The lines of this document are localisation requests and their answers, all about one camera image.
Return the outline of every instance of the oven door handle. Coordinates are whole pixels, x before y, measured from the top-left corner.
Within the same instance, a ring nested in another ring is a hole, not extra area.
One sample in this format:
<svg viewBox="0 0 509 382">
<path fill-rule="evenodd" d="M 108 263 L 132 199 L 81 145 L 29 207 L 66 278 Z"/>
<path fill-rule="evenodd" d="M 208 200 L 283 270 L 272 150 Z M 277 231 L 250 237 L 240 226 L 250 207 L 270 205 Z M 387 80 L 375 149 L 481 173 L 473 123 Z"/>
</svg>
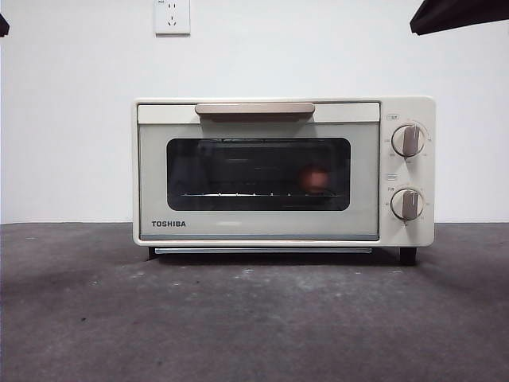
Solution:
<svg viewBox="0 0 509 382">
<path fill-rule="evenodd" d="M 315 112 L 312 103 L 198 103 L 195 111 L 200 117 L 228 116 L 287 116 L 304 118 Z"/>
</svg>

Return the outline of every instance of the temperature knob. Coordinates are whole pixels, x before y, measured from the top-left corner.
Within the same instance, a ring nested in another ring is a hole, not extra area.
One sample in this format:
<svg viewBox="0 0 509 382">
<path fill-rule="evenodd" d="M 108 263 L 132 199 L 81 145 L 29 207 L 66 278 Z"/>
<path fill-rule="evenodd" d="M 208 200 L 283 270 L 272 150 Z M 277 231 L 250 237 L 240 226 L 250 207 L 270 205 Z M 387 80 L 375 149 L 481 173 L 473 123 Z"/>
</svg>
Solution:
<svg viewBox="0 0 509 382">
<path fill-rule="evenodd" d="M 424 132 L 416 123 L 400 126 L 392 134 L 392 146 L 402 157 L 413 157 L 419 154 L 424 147 L 424 142 Z"/>
<path fill-rule="evenodd" d="M 422 195 L 415 189 L 400 189 L 390 200 L 390 207 L 401 220 L 417 219 L 424 208 Z"/>
</svg>

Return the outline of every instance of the black object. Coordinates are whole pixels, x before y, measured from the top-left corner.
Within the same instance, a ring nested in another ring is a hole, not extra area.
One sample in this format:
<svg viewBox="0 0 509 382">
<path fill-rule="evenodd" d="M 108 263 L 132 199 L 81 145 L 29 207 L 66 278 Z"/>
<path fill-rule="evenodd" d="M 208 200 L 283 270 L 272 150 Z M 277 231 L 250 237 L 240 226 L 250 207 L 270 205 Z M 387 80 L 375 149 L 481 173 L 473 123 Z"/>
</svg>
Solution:
<svg viewBox="0 0 509 382">
<path fill-rule="evenodd" d="M 418 35 L 509 18 L 509 0 L 425 0 L 410 22 Z"/>
<path fill-rule="evenodd" d="M 399 248 L 399 263 L 401 265 L 415 265 L 417 263 L 417 248 L 416 247 L 401 247 Z"/>
<path fill-rule="evenodd" d="M 0 37 L 4 37 L 9 34 L 9 23 L 0 14 Z"/>
<path fill-rule="evenodd" d="M 159 255 L 156 253 L 156 248 L 155 247 L 149 247 L 149 258 L 148 260 L 154 260 L 154 259 L 157 259 L 159 257 Z"/>
</svg>

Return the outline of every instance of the oven control panel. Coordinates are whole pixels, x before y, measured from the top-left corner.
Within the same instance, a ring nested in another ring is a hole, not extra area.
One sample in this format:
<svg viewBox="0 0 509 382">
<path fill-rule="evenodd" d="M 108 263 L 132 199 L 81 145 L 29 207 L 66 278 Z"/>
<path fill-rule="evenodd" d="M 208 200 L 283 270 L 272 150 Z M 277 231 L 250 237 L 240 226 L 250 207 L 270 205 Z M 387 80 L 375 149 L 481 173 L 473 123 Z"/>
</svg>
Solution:
<svg viewBox="0 0 509 382">
<path fill-rule="evenodd" d="M 387 99 L 380 117 L 380 240 L 429 245 L 434 237 L 435 103 L 428 97 Z"/>
</svg>

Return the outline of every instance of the oven foot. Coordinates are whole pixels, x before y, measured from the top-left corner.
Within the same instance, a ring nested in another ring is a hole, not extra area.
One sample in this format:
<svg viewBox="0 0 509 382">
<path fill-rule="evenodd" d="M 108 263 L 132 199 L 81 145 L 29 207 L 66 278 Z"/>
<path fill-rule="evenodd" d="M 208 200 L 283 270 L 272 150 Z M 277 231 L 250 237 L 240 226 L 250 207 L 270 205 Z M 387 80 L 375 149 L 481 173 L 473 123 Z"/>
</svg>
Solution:
<svg viewBox="0 0 509 382">
<path fill-rule="evenodd" d="M 415 265 L 417 263 L 416 258 L 417 258 L 416 247 L 399 248 L 399 263 L 401 265 Z"/>
<path fill-rule="evenodd" d="M 149 258 L 147 261 L 157 259 L 159 257 L 159 254 L 156 253 L 155 247 L 149 247 Z"/>
</svg>

